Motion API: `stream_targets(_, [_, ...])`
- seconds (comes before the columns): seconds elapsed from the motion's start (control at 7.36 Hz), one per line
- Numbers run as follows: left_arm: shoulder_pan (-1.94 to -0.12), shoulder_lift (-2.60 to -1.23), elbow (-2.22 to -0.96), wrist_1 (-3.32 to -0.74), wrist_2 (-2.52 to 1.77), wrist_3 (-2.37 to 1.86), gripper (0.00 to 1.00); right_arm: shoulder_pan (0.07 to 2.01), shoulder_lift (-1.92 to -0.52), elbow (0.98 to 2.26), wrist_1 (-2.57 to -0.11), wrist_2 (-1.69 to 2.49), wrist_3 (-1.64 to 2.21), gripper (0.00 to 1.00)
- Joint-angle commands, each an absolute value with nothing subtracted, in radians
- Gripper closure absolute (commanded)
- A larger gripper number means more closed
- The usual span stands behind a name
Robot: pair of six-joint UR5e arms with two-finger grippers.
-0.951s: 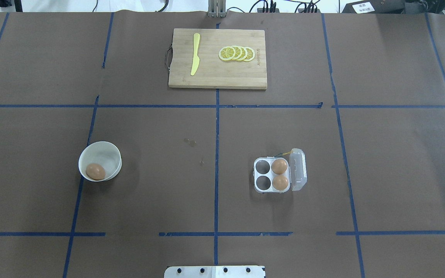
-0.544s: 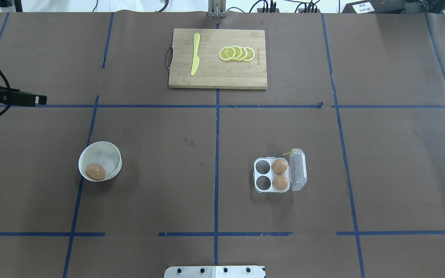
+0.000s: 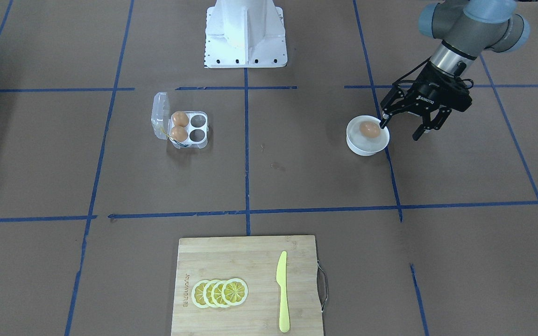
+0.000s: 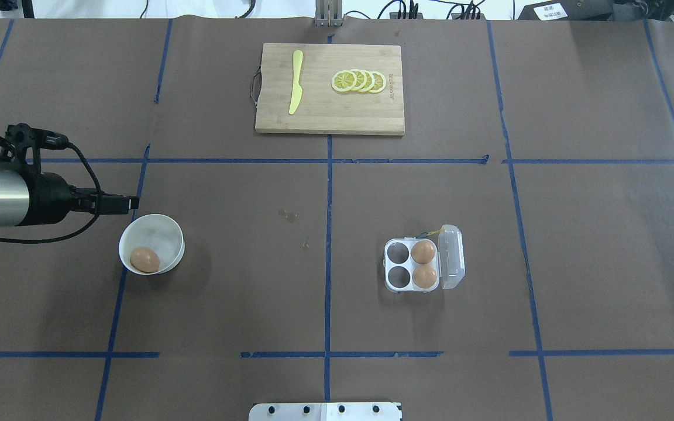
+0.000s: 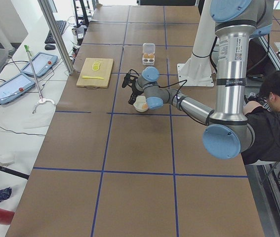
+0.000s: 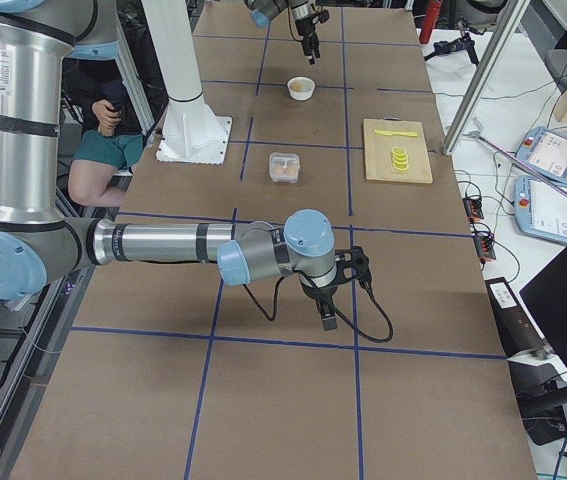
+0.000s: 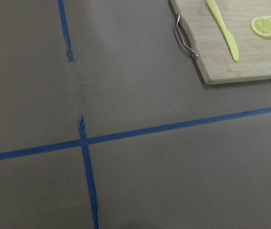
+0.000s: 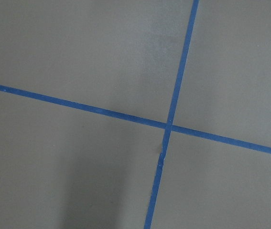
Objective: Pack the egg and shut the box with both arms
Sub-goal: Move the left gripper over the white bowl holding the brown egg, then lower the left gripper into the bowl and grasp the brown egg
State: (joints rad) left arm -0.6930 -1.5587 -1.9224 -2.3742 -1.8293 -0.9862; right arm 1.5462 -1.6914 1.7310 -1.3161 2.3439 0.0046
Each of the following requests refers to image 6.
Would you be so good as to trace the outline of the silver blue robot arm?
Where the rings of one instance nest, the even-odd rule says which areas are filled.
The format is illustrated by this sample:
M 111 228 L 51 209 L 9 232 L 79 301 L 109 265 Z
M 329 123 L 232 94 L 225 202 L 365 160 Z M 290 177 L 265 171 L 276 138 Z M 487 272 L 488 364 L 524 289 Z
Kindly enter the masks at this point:
M 334 329 L 344 261 L 318 211 L 276 228 L 117 224 L 56 208 L 62 62 L 111 60 L 119 42 L 112 1 L 0 1 L 0 300 L 21 301 L 89 265 L 213 263 L 229 285 L 298 275 L 324 328 Z
M 244 4 L 258 28 L 268 27 L 281 13 L 286 12 L 292 39 L 301 45 L 309 64 L 314 65 L 321 57 L 316 26 L 329 20 L 328 10 L 306 0 L 254 0 L 245 1 Z

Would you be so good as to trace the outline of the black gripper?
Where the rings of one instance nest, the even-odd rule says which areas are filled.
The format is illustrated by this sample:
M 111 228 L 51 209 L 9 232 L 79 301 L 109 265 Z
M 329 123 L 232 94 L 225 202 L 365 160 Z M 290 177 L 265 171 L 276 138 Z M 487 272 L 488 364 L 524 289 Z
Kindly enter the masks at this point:
M 300 284 L 305 295 L 316 302 L 323 330 L 336 330 L 336 312 L 331 304 L 333 303 L 333 296 L 338 291 L 338 285 L 330 283 L 327 286 L 319 287 L 304 278 L 300 280 Z
M 324 24 L 329 20 L 328 13 L 311 13 L 306 17 L 299 17 L 296 14 L 292 15 L 292 21 L 296 32 L 292 34 L 295 41 L 299 41 L 303 50 L 303 54 L 312 65 L 320 57 L 319 37 L 316 33 L 318 24 Z

